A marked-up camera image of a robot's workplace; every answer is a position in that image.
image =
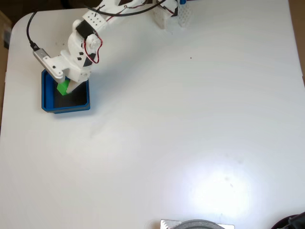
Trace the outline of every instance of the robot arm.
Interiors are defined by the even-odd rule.
[[[120,18],[117,17],[118,14],[133,13],[146,2],[147,0],[102,0],[96,9],[89,10],[83,15],[82,20],[73,23],[72,34],[68,39],[69,50],[62,50],[60,56],[51,58],[43,49],[33,48],[31,44],[33,54],[56,82],[63,83],[65,77],[70,79],[66,91],[70,93],[89,79],[92,64],[99,62],[102,31]],[[153,15],[159,26],[164,28],[166,21],[173,16],[178,7],[178,2],[162,0],[158,1],[157,5]],[[99,10],[108,15],[97,13]]]

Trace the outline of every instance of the green cube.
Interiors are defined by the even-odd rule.
[[[57,90],[62,94],[62,95],[66,95],[67,94],[67,88],[69,86],[69,82],[70,80],[65,80],[65,82],[63,83],[59,83],[57,85]]]

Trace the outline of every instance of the blue container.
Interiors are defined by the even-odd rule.
[[[57,82],[46,70],[43,70],[41,73],[41,107],[46,112],[60,114],[90,109],[89,80],[67,95],[60,94],[56,88]]]

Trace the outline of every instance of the white table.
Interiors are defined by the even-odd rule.
[[[0,138],[0,228],[270,228],[305,210],[305,89],[286,0],[201,0],[184,31],[149,14],[102,35],[91,110],[41,109],[42,66],[13,28]],[[38,13],[51,56],[85,13]]]

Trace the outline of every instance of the metal plate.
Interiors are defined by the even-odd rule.
[[[175,227],[175,229],[224,229],[218,226],[216,223],[206,220],[190,220],[183,222]]]

